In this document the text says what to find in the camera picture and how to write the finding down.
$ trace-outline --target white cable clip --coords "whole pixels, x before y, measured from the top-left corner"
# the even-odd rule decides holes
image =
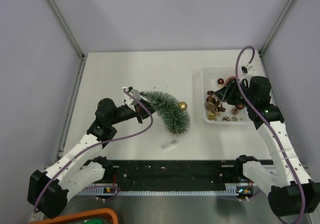
[[[69,153],[65,154],[65,157],[72,161],[73,164],[75,164],[79,169],[81,168],[81,166],[78,164],[78,161],[74,158],[74,156],[70,155]]]

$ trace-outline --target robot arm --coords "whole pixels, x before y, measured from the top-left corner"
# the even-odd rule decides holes
[[[147,101],[141,99],[137,90],[132,87],[124,88],[131,96],[141,101],[151,114],[154,113],[154,109]],[[111,161],[98,156],[106,144],[97,145],[97,142],[113,139],[117,130],[112,125],[132,118],[137,118],[138,122],[142,123],[143,119],[149,117],[149,114],[129,96],[120,107],[116,107],[109,98],[100,100],[97,107],[95,121],[75,147],[54,165],[43,172],[36,170],[30,177],[27,200],[35,205],[44,187],[63,169],[47,187],[37,205],[38,210],[49,218],[58,216],[79,191],[106,175],[113,175]]]
[[[305,213],[313,212],[320,202],[320,183],[314,183],[303,168],[287,136],[285,121],[280,109],[270,104],[271,84],[269,79],[256,76],[250,65],[241,69],[244,73],[244,77],[240,80],[243,92],[277,133],[283,149],[278,145],[269,127],[243,99],[236,79],[232,78],[226,86],[214,94],[228,104],[242,104],[247,107],[248,116],[266,143],[277,172],[277,175],[270,173],[257,159],[243,155],[236,160],[237,175],[252,180],[268,196],[270,207],[275,215],[299,214],[302,202],[301,194],[296,179],[287,165],[286,161],[289,160],[304,190],[306,198],[304,211]]]

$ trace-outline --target black strip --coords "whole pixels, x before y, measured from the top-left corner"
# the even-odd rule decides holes
[[[260,162],[273,164],[272,160]],[[225,190],[225,183],[240,181],[233,160],[113,160],[112,163],[115,183],[122,191]],[[107,178],[99,183],[113,181]]]

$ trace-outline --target cable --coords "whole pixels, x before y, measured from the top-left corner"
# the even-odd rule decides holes
[[[236,63],[235,63],[235,79],[236,79],[236,83],[237,83],[237,86],[238,86],[238,88],[239,88],[239,91],[240,91],[240,93],[241,93],[241,95],[242,95],[242,97],[244,98],[244,100],[246,101],[246,103],[250,106],[250,108],[252,108],[252,110],[256,113],[256,115],[257,116],[259,116],[259,118],[264,122],[264,124],[266,124],[266,126],[270,129],[270,131],[272,132],[272,134],[274,135],[274,137],[275,137],[275,139],[276,139],[276,141],[277,141],[277,143],[278,143],[278,145],[279,145],[279,148],[280,148],[280,150],[282,151],[282,154],[283,154],[283,157],[285,158],[285,161],[286,161],[286,163],[287,163],[287,165],[288,165],[288,167],[289,167],[289,169],[290,169],[290,171],[291,171],[291,173],[292,173],[292,175],[294,176],[294,179],[295,179],[295,181],[296,181],[296,183],[297,183],[297,185],[298,185],[298,188],[299,188],[299,191],[300,191],[300,195],[301,195],[301,209],[300,209],[300,212],[299,212],[299,215],[298,215],[298,217],[296,218],[296,220],[294,221],[294,223],[295,224],[297,224],[297,223],[299,223],[300,221],[301,221],[301,219],[302,219],[302,216],[303,216],[303,213],[304,213],[304,209],[305,209],[305,207],[306,207],[306,204],[305,204],[305,193],[304,193],[304,191],[303,191],[303,188],[302,188],[302,185],[301,185],[301,183],[300,183],[300,180],[299,180],[299,178],[298,178],[298,176],[297,176],[297,173],[295,172],[295,169],[294,169],[294,167],[292,166],[292,164],[291,164],[291,162],[289,161],[289,159],[288,159],[288,156],[287,156],[287,154],[286,154],[286,152],[284,151],[284,147],[283,147],[283,145],[282,145],[282,143],[281,143],[281,141],[280,141],[280,139],[279,139],[279,137],[278,137],[278,135],[277,135],[277,133],[275,132],[275,130],[272,128],[272,126],[269,124],[269,122],[259,113],[259,111],[254,107],[254,105],[250,102],[250,100],[246,97],[246,95],[245,95],[245,93],[244,93],[244,91],[242,90],[242,87],[241,87],[241,85],[240,85],[240,80],[239,80],[239,74],[238,74],[238,67],[239,67],[239,62],[240,62],[240,58],[241,58],[241,55],[244,53],[244,51],[246,50],[246,49],[252,49],[252,57],[251,57],[251,59],[250,59],[250,61],[249,61],[249,64],[251,64],[251,62],[252,62],[252,60],[254,59],[254,56],[255,56],[255,49],[254,49],[254,47],[252,47],[252,46],[247,46],[247,47],[244,47],[241,51],[240,51],[240,53],[239,53],[239,55],[238,55],[238,57],[237,57],[237,61],[236,61]],[[284,220],[282,220],[280,217],[278,217],[279,218],[279,220],[282,222],[282,223],[284,223],[284,224],[287,224]]]
[[[125,137],[120,137],[120,138],[117,138],[117,139],[106,140],[106,141],[102,141],[102,142],[93,144],[92,146],[89,146],[89,147],[87,147],[86,149],[80,151],[77,155],[74,156],[73,159],[77,159],[77,158],[78,158],[79,156],[81,156],[83,153],[85,153],[86,151],[88,151],[88,150],[90,150],[90,149],[92,149],[92,148],[94,148],[94,147],[96,147],[96,146],[98,146],[98,145],[108,144],[109,142],[114,142],[114,141],[118,141],[118,140],[129,139],[129,138],[131,138],[131,137],[135,137],[135,136],[137,136],[137,135],[140,135],[140,134],[146,132],[147,130],[149,130],[149,129],[151,128],[151,126],[152,126],[152,124],[153,124],[153,122],[154,122],[154,121],[153,121],[154,118],[152,117],[152,114],[150,113],[150,111],[146,108],[146,106],[143,105],[143,103],[141,103],[138,99],[136,99],[134,96],[132,96],[131,94],[129,94],[129,93],[126,91],[126,89],[123,89],[123,92],[124,92],[126,95],[128,95],[129,97],[131,97],[134,101],[136,101],[136,102],[146,111],[146,113],[148,113],[148,115],[150,116],[150,120],[151,120],[149,126],[148,126],[146,129],[144,129],[144,130],[142,130],[142,131],[140,131],[140,132],[138,132],[138,133],[136,133],[136,134],[128,135],[128,136],[125,136]],[[44,186],[43,190],[40,192],[37,200],[35,201],[34,208],[33,208],[33,209],[34,209],[34,210],[33,210],[34,213],[39,212],[39,210],[37,210],[37,207],[38,207],[39,202],[40,202],[41,198],[43,197],[46,189],[48,188],[48,186],[72,163],[72,161],[73,161],[73,160],[70,160],[65,166],[63,166],[63,167],[51,178],[51,180],[49,180],[49,182]]]

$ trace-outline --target orange container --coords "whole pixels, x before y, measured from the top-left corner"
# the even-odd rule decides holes
[[[33,224],[64,224],[67,222],[85,220],[92,217],[105,218],[112,224],[119,224],[116,213],[110,208],[101,208],[96,210],[83,211],[71,215],[57,216],[54,219],[41,220],[33,222]]]

